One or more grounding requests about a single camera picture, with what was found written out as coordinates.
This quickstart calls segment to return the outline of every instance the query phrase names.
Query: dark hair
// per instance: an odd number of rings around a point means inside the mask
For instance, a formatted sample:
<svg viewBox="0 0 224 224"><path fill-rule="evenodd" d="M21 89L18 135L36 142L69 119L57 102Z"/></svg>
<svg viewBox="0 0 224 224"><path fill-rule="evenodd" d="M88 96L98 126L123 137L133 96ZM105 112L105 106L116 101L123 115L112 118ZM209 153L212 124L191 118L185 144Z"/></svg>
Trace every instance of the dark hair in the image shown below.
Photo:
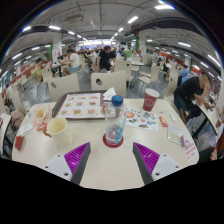
<svg viewBox="0 0 224 224"><path fill-rule="evenodd" d="M202 75L202 76L207 76L208 81L209 81L209 83L210 83L210 85L211 85L211 79L210 79L210 77L208 76L208 74L205 73L205 72L202 72L201 75Z"/></svg>
<svg viewBox="0 0 224 224"><path fill-rule="evenodd" d="M105 51L110 50L110 49L111 49L110 46L105 46L105 47L104 47L104 50L105 50Z"/></svg>
<svg viewBox="0 0 224 224"><path fill-rule="evenodd" d="M41 62L41 61L42 61L41 58L37 58L37 60L36 60L36 64L38 64L38 63Z"/></svg>
<svg viewBox="0 0 224 224"><path fill-rule="evenodd" d="M73 49L69 48L66 53L69 54L69 53L75 53L75 52Z"/></svg>

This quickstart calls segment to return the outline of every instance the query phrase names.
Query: water bottle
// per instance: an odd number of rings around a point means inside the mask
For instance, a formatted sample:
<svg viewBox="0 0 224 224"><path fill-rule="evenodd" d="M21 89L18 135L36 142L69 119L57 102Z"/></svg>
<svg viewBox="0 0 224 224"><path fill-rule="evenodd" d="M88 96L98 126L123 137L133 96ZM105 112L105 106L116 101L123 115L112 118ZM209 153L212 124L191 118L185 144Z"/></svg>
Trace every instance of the water bottle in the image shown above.
<svg viewBox="0 0 224 224"><path fill-rule="evenodd" d="M123 97L112 97L111 103L105 108L106 142L110 146L118 145L122 140L127 118L127 107L123 104Z"/></svg>

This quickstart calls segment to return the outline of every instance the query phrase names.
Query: paper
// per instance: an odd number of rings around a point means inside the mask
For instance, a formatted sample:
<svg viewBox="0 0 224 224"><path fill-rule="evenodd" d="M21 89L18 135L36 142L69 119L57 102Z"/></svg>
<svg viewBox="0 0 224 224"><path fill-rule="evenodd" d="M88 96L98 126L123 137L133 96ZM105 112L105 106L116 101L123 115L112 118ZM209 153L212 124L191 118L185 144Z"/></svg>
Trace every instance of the paper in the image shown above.
<svg viewBox="0 0 224 224"><path fill-rule="evenodd" d="M56 117L104 118L100 98L100 93L68 94Z"/></svg>
<svg viewBox="0 0 224 224"><path fill-rule="evenodd" d="M174 143L177 143L179 145L182 145L182 130L174 127L172 125L169 125L168 127L168 140Z"/></svg>
<svg viewBox="0 0 224 224"><path fill-rule="evenodd" d="M34 130L34 126L31 123L28 123L28 124L20 127L20 129L19 129L20 135L23 136L23 137L25 135L29 134L33 130Z"/></svg>
<svg viewBox="0 0 224 224"><path fill-rule="evenodd" d="M190 142L188 139L184 141L183 150L185 152L188 161L192 160L198 154L196 145L194 144L193 141Z"/></svg>
<svg viewBox="0 0 224 224"><path fill-rule="evenodd" d="M148 131L158 131L157 115L153 112L127 108L126 125L136 128L144 128Z"/></svg>

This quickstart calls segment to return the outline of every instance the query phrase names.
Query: chair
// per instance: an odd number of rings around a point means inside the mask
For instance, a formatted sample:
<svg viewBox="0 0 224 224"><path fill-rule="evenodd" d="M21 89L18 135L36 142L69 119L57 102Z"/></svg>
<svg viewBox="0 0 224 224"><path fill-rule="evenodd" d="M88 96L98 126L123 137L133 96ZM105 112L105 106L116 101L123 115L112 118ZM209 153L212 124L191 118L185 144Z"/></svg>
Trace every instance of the chair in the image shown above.
<svg viewBox="0 0 224 224"><path fill-rule="evenodd" d="M27 111L25 107L23 106L23 103L21 102L20 96L19 96L19 91L17 88L13 88L12 91L12 102L16 110L24 113L26 115Z"/></svg>
<svg viewBox="0 0 224 224"><path fill-rule="evenodd" d="M153 83L154 84L154 89L155 89L155 82L158 81L159 71L160 71L160 66L156 66L155 68L153 68L153 71L151 73L151 78L148 78L146 76L139 77L138 78L138 81L139 82L142 82L142 88L143 88L143 85L144 84L149 85L149 84L152 84Z"/></svg>
<svg viewBox="0 0 224 224"><path fill-rule="evenodd" d="M115 92L125 98L126 96L126 73L124 70L112 73L92 73L92 90L108 90L114 87Z"/></svg>
<svg viewBox="0 0 224 224"><path fill-rule="evenodd" d="M173 92L177 88L177 80L178 80L178 75L177 75L177 70L171 70L170 72L170 77L169 77L169 83L166 88L166 92L163 95L163 99L166 100L173 108L174 110L178 113L178 110L175 106L174 103L174 96Z"/></svg>
<svg viewBox="0 0 224 224"><path fill-rule="evenodd" d="M77 73L48 79L48 88L52 102L57 102L58 99L69 92L80 92L79 80Z"/></svg>
<svg viewBox="0 0 224 224"><path fill-rule="evenodd" d="M133 77L131 76L131 63L129 61L121 61L121 60L115 60L115 72L119 71L125 71L126 72L126 81L128 82L128 89L130 88L131 81L133 80Z"/></svg>

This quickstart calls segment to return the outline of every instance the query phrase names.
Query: paper cup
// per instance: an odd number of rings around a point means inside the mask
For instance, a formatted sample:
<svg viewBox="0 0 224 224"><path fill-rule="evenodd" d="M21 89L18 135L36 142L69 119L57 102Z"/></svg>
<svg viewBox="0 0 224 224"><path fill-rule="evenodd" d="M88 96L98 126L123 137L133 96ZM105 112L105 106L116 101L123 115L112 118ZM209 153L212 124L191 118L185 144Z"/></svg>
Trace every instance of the paper cup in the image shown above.
<svg viewBox="0 0 224 224"><path fill-rule="evenodd" d="M159 93L157 91L153 89L146 89L143 109L150 112L153 109L158 97Z"/></svg>

